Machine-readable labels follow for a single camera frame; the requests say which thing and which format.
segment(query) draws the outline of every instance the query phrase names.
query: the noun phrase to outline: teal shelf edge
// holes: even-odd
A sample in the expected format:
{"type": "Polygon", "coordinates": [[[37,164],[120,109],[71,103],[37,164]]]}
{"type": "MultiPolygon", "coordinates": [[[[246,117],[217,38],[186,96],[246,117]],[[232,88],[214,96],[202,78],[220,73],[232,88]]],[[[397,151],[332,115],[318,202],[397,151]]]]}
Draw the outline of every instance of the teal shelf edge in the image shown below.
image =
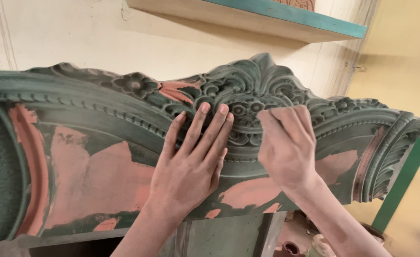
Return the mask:
{"type": "Polygon", "coordinates": [[[235,9],[287,20],[294,23],[362,38],[367,30],[364,25],[332,18],[309,10],[296,8],[273,0],[201,0],[235,9]]]}

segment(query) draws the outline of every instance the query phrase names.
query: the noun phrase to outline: green stripe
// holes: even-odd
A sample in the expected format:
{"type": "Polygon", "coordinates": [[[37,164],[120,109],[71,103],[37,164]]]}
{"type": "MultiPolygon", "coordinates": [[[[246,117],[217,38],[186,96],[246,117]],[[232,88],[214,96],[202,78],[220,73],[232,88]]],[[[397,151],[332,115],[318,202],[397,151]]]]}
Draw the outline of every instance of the green stripe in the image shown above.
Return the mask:
{"type": "Polygon", "coordinates": [[[391,217],[396,211],[399,203],[402,200],[410,182],[416,174],[420,166],[420,138],[414,144],[410,155],[407,157],[404,166],[402,167],[399,176],[397,177],[394,185],[392,186],[388,196],[383,201],[377,216],[375,217],[372,227],[380,232],[384,232],[391,217]]]}
{"type": "Polygon", "coordinates": [[[362,38],[366,26],[322,15],[272,0],[203,0],[298,24],[362,38]]]}

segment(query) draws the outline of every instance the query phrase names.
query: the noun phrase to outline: wooden shelf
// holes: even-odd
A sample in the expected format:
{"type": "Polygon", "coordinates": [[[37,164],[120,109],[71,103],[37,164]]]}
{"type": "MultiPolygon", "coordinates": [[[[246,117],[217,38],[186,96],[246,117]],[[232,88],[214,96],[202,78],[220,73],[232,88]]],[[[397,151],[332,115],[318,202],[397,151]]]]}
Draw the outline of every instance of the wooden shelf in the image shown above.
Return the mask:
{"type": "Polygon", "coordinates": [[[306,43],[362,38],[366,26],[272,0],[127,0],[130,7],[306,43]]]}

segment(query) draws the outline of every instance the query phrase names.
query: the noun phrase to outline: carved wooden panel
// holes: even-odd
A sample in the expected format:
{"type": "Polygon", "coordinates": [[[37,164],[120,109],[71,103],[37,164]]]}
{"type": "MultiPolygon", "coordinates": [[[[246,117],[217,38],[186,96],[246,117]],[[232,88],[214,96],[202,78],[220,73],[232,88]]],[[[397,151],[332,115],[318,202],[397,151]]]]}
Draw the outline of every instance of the carved wooden panel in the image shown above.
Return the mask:
{"type": "Polygon", "coordinates": [[[297,208],[257,161],[263,109],[306,105],[316,169],[342,204],[388,193],[392,165],[420,137],[420,118],[376,99],[322,99],[258,54],[189,78],[156,81],[68,63],[0,71],[0,240],[129,227],[149,195],[174,116],[202,102],[235,116],[218,189],[186,220],[297,208]]]}

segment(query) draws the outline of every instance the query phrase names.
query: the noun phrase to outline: hand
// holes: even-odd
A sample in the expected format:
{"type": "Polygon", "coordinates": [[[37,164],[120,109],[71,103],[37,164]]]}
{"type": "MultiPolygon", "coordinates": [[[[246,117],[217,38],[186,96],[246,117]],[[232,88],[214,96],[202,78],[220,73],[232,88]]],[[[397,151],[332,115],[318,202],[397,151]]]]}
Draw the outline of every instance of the hand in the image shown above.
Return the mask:
{"type": "Polygon", "coordinates": [[[258,159],[275,183],[285,193],[313,183],[316,139],[307,107],[265,110],[258,118],[263,127],[258,159]]]}
{"type": "Polygon", "coordinates": [[[167,214],[179,219],[199,206],[218,187],[234,115],[228,113],[226,104],[222,104],[196,145],[209,109],[207,102],[200,105],[178,151],[175,144],[186,119],[185,112],[172,121],[151,181],[147,204],[165,208],[167,214]]]}

